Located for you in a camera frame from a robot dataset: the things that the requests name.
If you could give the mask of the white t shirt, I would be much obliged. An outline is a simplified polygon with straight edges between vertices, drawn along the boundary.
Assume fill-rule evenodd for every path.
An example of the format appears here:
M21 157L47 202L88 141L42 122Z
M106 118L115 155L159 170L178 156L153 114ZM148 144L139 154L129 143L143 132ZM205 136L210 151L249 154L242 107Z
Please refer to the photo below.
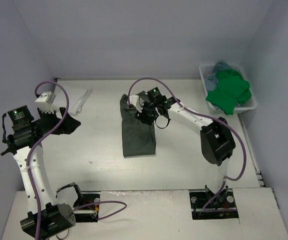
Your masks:
M89 97L92 89L75 86L63 86L63 88L69 97L68 113L71 116L76 116L82 111L82 107ZM57 108L66 106L66 96L60 88L58 88L58 93L56 94L55 100L56 102L54 104L57 106Z

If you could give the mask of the grey t shirt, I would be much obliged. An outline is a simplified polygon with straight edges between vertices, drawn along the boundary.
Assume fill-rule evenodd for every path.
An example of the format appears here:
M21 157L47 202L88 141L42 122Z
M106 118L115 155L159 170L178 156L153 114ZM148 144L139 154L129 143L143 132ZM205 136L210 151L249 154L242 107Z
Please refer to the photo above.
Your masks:
M156 137L154 125L141 123L135 118L137 111L127 104L128 96L120 99L122 118L122 150L123 157L139 157L156 154Z

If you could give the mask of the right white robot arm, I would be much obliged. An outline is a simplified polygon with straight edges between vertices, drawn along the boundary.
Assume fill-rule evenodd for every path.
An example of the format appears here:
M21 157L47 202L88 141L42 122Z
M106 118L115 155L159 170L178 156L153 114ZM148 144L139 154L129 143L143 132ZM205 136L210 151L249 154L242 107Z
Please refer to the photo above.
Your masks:
M200 136L201 152L208 164L208 179L205 185L206 203L204 212L218 212L219 206L225 201L225 185L228 162L236 147L233 136L228 128L218 122L190 113L183 103L175 97L167 98L157 87L144 94L146 100L139 95L129 96L129 105L137 113L136 118L151 125L159 117L169 122L175 121Z

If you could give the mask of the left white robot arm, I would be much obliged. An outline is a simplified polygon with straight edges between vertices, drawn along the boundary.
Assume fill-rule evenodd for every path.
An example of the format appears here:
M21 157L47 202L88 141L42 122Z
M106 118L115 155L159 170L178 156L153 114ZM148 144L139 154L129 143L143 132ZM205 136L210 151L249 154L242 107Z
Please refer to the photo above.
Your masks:
M23 232L36 240L48 240L75 226L73 210L84 203L83 196L77 192L69 193L65 203L59 203L46 173L42 141L50 134L69 135L81 125L65 107L59 111L61 118L55 111L39 109L38 120L26 105L3 114L4 118L10 117L14 132L3 133L2 142L7 149L1 155L12 154L19 166L28 201L28 216L20 225Z

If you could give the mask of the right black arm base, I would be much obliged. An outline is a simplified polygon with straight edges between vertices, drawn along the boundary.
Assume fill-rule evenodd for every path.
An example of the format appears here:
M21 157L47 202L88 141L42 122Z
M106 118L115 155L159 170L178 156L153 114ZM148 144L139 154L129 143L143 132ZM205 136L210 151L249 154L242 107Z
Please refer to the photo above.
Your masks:
M221 193L212 203L206 206L206 211L204 211L202 208L210 198L211 196L207 195L204 191L189 192L191 216L193 220L225 220L239 218L235 198L231 189L226 193Z

